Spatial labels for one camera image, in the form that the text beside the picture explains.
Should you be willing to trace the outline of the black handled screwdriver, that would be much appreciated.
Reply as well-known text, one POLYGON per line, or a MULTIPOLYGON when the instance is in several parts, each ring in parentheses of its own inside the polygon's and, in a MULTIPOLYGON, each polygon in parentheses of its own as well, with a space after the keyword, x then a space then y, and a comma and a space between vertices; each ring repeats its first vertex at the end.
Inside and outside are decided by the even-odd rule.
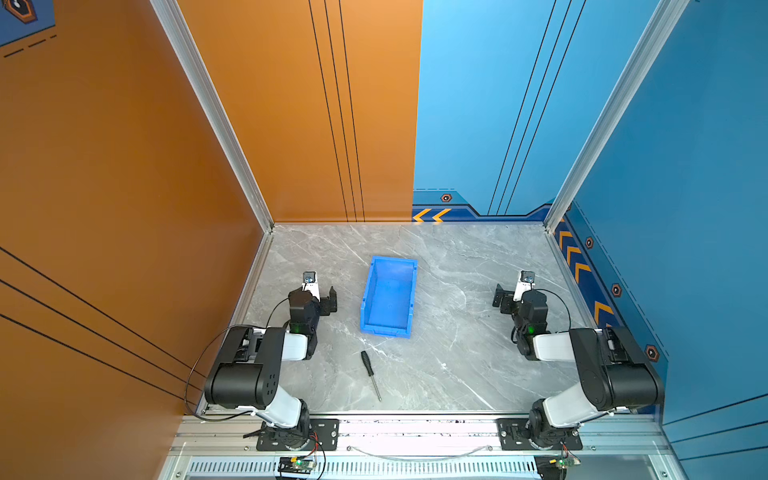
POLYGON ((377 385, 377 382, 376 382, 376 379, 375 379, 375 373, 374 373, 374 370, 373 370, 373 367, 372 367, 371 359, 370 359, 370 357, 369 357, 369 355, 368 355, 368 353, 366 351, 362 351, 360 353, 360 355, 361 355, 362 363, 363 363, 363 365, 364 365, 364 367, 366 369, 367 375, 368 375, 368 377, 369 377, 369 379, 370 379, 370 381, 372 383, 372 386, 373 386, 374 392, 376 394, 376 397, 377 397, 378 401, 381 402, 382 401, 382 395, 381 395, 380 389, 379 389, 379 387, 377 385))

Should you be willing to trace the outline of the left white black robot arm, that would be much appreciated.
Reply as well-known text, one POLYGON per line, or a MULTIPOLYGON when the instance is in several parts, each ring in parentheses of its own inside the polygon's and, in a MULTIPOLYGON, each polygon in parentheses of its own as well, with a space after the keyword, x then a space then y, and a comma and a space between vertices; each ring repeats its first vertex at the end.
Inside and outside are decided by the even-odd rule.
POLYGON ((290 292, 287 301, 289 319, 282 327, 239 325, 229 329, 203 395, 209 404, 261 418, 258 436, 299 450, 313 441, 309 408, 280 386, 281 367, 285 362, 313 357, 319 321, 337 311, 338 300, 333 288, 322 296, 302 286, 290 292))

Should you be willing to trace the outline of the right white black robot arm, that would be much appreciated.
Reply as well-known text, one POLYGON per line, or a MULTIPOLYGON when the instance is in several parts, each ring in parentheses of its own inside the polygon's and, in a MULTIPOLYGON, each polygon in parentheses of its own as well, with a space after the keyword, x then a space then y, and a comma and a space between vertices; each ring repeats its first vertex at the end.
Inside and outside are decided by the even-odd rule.
POLYGON ((520 448, 570 447, 579 428, 621 409, 637 410, 663 402, 661 377, 628 329, 570 328, 548 330, 547 295, 530 284, 513 290, 498 285, 492 305, 513 320, 511 341, 529 361, 575 365, 578 382, 535 401, 525 421, 497 423, 504 443, 520 448))

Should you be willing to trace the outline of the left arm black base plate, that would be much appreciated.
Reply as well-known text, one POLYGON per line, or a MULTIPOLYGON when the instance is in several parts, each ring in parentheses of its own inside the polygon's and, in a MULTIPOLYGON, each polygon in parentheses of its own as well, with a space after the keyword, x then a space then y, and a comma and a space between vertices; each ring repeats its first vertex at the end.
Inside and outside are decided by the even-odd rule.
POLYGON ((332 452, 338 446, 339 427, 340 421, 336 418, 311 417, 290 429, 269 426, 263 422, 256 449, 259 452, 309 452, 318 445, 318 448, 332 452))

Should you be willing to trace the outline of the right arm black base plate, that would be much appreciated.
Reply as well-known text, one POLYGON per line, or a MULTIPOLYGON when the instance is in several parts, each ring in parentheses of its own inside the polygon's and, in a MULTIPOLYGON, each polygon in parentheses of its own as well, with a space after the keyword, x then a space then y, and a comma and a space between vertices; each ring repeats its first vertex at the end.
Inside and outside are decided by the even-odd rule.
POLYGON ((497 435, 504 451, 583 449, 580 434, 575 428, 555 428, 546 422, 532 426, 529 419, 500 418, 495 421, 497 435))

